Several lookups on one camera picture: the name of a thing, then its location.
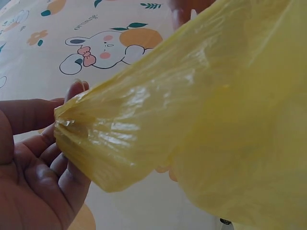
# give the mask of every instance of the bunny ear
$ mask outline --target bunny ear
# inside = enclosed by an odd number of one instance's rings
[[[87,40],[88,38],[86,37],[72,37],[67,39],[65,43],[69,46],[82,46]]]
[[[6,77],[4,76],[0,78],[0,88],[2,88],[5,85],[5,83],[6,83]]]

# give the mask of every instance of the cartoon bunny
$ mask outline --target cartoon bunny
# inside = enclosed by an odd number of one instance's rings
[[[162,40],[157,31],[147,28],[129,29],[124,32],[104,31],[90,38],[69,38],[65,42],[67,45],[80,48],[76,54],[68,56],[61,63],[60,71],[66,75],[74,75],[83,67],[109,69],[119,62],[130,65]]]
[[[19,24],[24,23],[25,20],[27,20],[28,16],[29,16],[29,11],[22,10],[11,20],[5,21],[2,25],[3,28],[0,30],[0,35],[2,33],[10,31]]]

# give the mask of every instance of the hand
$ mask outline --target hand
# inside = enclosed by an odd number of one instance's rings
[[[199,14],[214,2],[215,0],[168,0],[173,13],[174,28],[178,29],[188,22],[191,19],[192,10],[196,10],[196,13]]]
[[[74,83],[66,100],[83,92]],[[58,149],[53,111],[64,99],[0,102],[0,229],[65,230],[86,198],[90,180]],[[50,125],[14,144],[13,135]]]

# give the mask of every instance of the plastic bag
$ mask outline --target plastic bag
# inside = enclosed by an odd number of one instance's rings
[[[263,230],[303,229],[306,10],[305,0],[218,0],[58,108],[57,144],[107,192],[169,162],[198,207]]]

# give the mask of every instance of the bunny face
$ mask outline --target bunny face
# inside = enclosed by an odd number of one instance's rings
[[[119,63],[125,56],[126,47],[120,42],[120,35],[121,32],[105,31],[91,38],[73,37],[67,39],[66,44],[81,46],[78,53],[85,58],[91,55],[93,60],[91,65],[100,69],[108,69]]]

